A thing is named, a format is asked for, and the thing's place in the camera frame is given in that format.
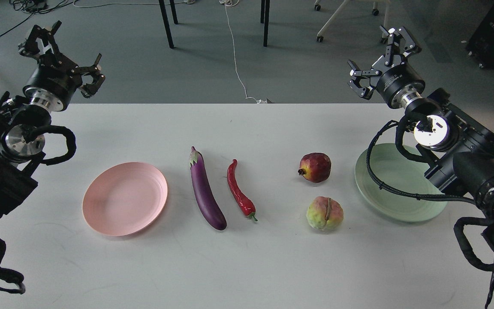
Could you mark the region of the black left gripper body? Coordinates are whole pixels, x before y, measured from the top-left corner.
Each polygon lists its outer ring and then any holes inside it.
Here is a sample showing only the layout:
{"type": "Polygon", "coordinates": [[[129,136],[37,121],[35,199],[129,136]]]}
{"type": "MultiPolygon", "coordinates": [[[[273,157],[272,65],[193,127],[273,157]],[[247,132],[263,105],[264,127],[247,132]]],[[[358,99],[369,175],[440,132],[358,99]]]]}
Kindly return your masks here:
{"type": "Polygon", "coordinates": [[[51,111],[65,111],[71,98],[81,86],[81,76],[74,75],[71,71],[77,68],[77,64],[67,56],[62,55],[56,59],[49,53],[41,55],[38,67],[23,87],[22,92],[27,98],[33,98],[37,92],[53,96],[51,111]]]}

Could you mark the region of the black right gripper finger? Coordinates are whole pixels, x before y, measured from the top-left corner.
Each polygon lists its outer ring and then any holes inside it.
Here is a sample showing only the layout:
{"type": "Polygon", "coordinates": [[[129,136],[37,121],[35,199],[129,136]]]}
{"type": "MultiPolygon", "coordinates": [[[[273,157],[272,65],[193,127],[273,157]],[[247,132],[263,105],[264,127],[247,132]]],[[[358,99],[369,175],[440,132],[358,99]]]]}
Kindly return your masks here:
{"type": "Polygon", "coordinates": [[[382,38],[382,43],[386,45],[382,56],[384,66],[404,64],[410,56],[422,51],[421,45],[406,27],[387,29],[381,25],[379,28],[385,36],[382,38]]]}
{"type": "Polygon", "coordinates": [[[359,96],[365,100],[372,98],[373,92],[376,89],[377,82],[382,76],[380,69],[360,69],[355,61],[348,60],[350,67],[348,85],[359,96]]]}

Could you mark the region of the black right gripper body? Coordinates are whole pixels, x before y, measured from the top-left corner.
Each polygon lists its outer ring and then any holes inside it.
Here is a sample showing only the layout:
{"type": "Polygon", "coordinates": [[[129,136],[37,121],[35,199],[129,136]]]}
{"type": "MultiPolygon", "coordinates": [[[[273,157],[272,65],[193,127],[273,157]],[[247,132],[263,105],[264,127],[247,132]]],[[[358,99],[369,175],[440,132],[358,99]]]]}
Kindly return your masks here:
{"type": "Polygon", "coordinates": [[[372,65],[372,69],[381,72],[380,76],[371,79],[371,85],[380,94],[389,108],[401,108],[396,94],[405,87],[413,87],[419,93],[425,89],[422,77],[410,66],[404,55],[394,55],[390,66],[386,66],[384,55],[372,65]]]}

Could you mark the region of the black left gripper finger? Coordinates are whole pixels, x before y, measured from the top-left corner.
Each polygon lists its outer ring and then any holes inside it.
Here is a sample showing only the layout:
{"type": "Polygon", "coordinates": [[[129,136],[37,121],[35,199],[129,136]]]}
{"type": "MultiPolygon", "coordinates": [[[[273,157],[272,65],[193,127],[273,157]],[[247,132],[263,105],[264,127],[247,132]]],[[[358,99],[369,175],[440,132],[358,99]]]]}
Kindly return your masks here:
{"type": "Polygon", "coordinates": [[[89,76],[92,81],[90,83],[82,84],[80,86],[80,92],[84,98],[91,98],[94,96],[105,80],[105,75],[101,72],[99,65],[102,54],[98,54],[94,63],[88,67],[77,67],[75,74],[77,76],[89,76]]]}
{"type": "Polygon", "coordinates": [[[57,46],[54,35],[61,25],[60,20],[49,28],[34,25],[25,41],[18,45],[19,54],[32,59],[40,59],[43,55],[51,55],[55,59],[60,59],[62,53],[57,46]]]}

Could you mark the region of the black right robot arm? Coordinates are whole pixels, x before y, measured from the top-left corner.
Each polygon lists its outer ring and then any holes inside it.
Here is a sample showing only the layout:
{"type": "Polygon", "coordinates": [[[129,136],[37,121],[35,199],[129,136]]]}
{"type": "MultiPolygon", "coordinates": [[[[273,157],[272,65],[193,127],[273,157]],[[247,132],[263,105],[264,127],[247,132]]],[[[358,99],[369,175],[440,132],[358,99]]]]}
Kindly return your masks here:
{"type": "Polygon", "coordinates": [[[455,238],[473,267],[490,272],[486,305],[494,295],[494,133],[463,112],[438,88],[422,95],[425,82],[408,58],[421,51],[419,43],[403,26],[380,26],[386,50],[363,70],[354,61],[349,87],[365,100],[374,91],[389,108],[404,110],[399,121],[387,122],[369,143],[365,155],[368,175],[378,188],[420,201],[459,201],[475,205],[483,217],[461,217],[454,224],[455,238]],[[424,177],[440,193],[416,194],[386,184],[371,166],[373,148],[388,129],[395,128],[396,150],[407,160],[428,165],[424,177]]]}

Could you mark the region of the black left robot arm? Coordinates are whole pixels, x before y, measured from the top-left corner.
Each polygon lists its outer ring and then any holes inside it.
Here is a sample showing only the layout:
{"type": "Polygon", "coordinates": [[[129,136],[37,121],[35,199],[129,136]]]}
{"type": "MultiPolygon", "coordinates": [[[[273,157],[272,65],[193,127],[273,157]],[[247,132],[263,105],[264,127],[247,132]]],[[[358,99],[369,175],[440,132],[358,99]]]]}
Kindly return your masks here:
{"type": "MultiPolygon", "coordinates": [[[[76,91],[94,96],[105,75],[99,66],[81,67],[58,47],[55,34],[61,21],[51,27],[34,25],[19,54],[35,59],[37,68],[23,87],[23,94],[0,99],[0,219],[21,205],[37,188],[33,173],[40,165],[53,166],[76,153],[76,137],[64,126],[51,123],[51,114],[65,111],[76,91]]],[[[0,239],[0,291],[25,293],[24,276],[2,267],[6,243],[0,239]]]]}

